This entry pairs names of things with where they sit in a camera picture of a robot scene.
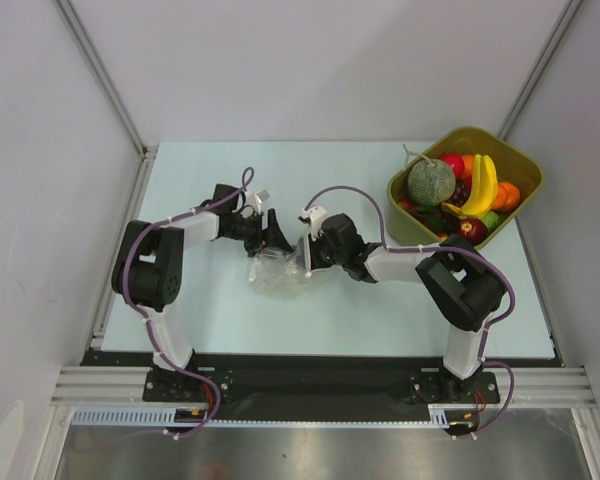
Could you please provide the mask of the green netted fake melon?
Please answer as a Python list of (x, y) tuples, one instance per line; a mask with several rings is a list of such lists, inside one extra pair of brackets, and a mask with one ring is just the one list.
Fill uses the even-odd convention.
[(444, 161), (410, 150), (406, 154), (406, 193), (411, 201), (424, 206), (438, 206), (454, 193), (456, 177)]

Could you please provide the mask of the dark red fake apple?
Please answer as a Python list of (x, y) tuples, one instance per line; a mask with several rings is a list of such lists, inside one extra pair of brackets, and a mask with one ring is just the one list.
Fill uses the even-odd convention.
[(476, 218), (467, 218), (459, 223), (458, 233), (473, 245), (482, 243), (489, 235), (488, 227)]

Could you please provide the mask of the yellow fake banana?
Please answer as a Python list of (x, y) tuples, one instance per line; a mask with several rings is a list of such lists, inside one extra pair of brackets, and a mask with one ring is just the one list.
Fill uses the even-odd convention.
[(461, 207), (461, 218), (481, 218), (492, 207), (498, 193), (495, 164), (488, 155), (475, 155), (472, 187), (468, 200)]

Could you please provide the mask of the clear zip top bag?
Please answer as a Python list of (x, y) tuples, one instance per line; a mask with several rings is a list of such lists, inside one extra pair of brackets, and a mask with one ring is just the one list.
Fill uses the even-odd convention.
[(248, 281), (254, 291), (269, 297), (297, 297), (322, 286), (326, 277), (311, 270), (307, 235), (291, 252), (265, 247), (251, 260)]

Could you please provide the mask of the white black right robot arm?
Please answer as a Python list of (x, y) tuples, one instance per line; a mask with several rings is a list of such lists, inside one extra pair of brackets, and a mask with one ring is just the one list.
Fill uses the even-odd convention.
[(459, 380), (481, 369), (489, 321), (512, 287), (504, 274), (460, 235), (438, 244), (388, 247), (363, 240), (345, 214), (321, 207), (301, 213), (307, 225), (302, 240), (309, 275), (341, 267), (365, 283), (399, 281), (421, 284), (449, 322), (443, 368)]

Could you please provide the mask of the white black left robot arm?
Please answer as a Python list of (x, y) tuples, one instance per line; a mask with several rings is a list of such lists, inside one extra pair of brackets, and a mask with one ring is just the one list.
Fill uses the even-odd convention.
[(290, 254), (273, 209), (262, 210), (264, 191), (215, 186), (213, 196), (187, 213), (157, 224), (127, 223), (114, 262), (111, 286), (141, 318), (153, 347), (153, 364), (165, 370), (191, 370), (191, 343), (165, 313), (182, 287), (185, 250), (219, 238), (243, 244), (248, 257), (271, 249)]

